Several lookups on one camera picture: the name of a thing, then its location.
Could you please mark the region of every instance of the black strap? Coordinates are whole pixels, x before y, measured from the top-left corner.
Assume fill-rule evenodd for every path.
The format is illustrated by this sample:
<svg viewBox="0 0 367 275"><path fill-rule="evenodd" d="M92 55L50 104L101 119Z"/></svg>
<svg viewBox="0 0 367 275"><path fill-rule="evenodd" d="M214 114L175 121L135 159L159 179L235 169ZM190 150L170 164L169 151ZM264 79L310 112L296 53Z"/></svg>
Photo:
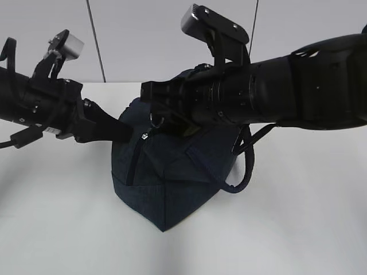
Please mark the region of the black strap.
<svg viewBox="0 0 367 275"><path fill-rule="evenodd" d="M195 163L195 165L201 168L204 173L206 173L208 178L214 184L218 185L220 189L232 194L239 193L247 187L252 176L252 170L255 165L255 152L253 149L253 145L263 136L269 133L270 130L277 126L277 124L269 124L256 132L253 136L251 135L250 127L248 124L241 129L239 137L237 138L234 145L234 148L237 145L237 147L239 147L239 150L232 150L232 153L235 155L239 155L242 152L245 153L245 175L243 177L243 180L237 186L229 185L225 180L221 179L212 168L213 166L211 165L210 160L197 148L195 148L195 146L191 146L188 149L187 153L192 161Z"/></svg>
<svg viewBox="0 0 367 275"><path fill-rule="evenodd" d="M241 131L241 134L243 135L243 141L245 143L250 141L251 132L249 126L245 127L245 130ZM249 146L245 151L245 175L243 180L237 186L228 185L225 180L222 180L216 174L215 170L212 169L213 166L211 165L210 160L194 146L191 146L187 153L195 165L200 167L214 184L218 185L220 189L226 192L232 194L241 192L246 188L251 179L253 166L255 164L255 152L253 150L253 146Z"/></svg>

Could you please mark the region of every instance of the black cylinder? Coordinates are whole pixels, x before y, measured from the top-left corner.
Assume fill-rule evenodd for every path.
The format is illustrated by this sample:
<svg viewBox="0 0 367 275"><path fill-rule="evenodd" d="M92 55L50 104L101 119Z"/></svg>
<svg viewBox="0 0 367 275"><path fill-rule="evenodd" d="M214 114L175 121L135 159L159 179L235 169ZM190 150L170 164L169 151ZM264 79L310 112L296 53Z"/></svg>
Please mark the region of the black cylinder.
<svg viewBox="0 0 367 275"><path fill-rule="evenodd" d="M196 86L192 119L200 124L270 123L296 118L287 57L228 68L223 77Z"/></svg>
<svg viewBox="0 0 367 275"><path fill-rule="evenodd" d="M59 101L61 85L48 85L48 90L44 92L31 88L30 78L18 73L15 83L20 101L13 96L7 70L0 67L0 119L25 126L43 125ZM66 101L50 127L64 130L68 125L72 108L72 104Z"/></svg>

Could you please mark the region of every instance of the black cable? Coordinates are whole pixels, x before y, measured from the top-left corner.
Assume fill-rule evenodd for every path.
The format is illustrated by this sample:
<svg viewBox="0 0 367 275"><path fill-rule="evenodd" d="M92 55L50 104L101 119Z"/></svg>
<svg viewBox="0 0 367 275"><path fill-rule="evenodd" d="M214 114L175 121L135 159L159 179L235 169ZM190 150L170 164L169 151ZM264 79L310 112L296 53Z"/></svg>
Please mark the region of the black cable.
<svg viewBox="0 0 367 275"><path fill-rule="evenodd" d="M9 140L8 142L1 142L0 149L8 148L16 144L15 140Z"/></svg>
<svg viewBox="0 0 367 275"><path fill-rule="evenodd" d="M101 71L102 71L103 82L106 82L106 76L104 75L104 69L103 69L103 63L102 63L102 58L101 58L101 52L99 50L96 29L94 27L94 22L93 22L93 17L92 17L91 5L89 4L89 0L86 0L86 1L87 1L88 13L89 13L89 20L91 20L91 25L92 25L94 42L96 44L96 49L97 49L97 54L98 54L98 59L99 59L99 65L100 65Z"/></svg>
<svg viewBox="0 0 367 275"><path fill-rule="evenodd" d="M259 0L256 1L256 9L255 9L255 16L253 18L253 25L252 25L252 33L251 33L251 42L250 42L250 50L248 51L248 55L251 55L251 49L252 49L252 41L253 41L253 34L255 32L255 24L257 19L257 9L259 8Z"/></svg>

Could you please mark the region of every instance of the bag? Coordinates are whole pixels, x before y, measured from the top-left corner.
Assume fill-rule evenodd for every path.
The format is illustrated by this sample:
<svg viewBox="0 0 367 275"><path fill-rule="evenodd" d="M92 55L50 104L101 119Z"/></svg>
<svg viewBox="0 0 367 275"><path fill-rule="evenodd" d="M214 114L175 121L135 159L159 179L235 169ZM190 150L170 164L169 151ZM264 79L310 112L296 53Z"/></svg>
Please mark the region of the bag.
<svg viewBox="0 0 367 275"><path fill-rule="evenodd" d="M135 99L120 121L132 126L129 143L112 144L112 179L117 196L161 231L170 229L220 189L237 193L253 168L253 147L246 151L242 183L225 183L236 156L231 153L237 127L210 127L191 137L159 133L150 123L150 104ZM250 138L247 127L244 139Z"/></svg>

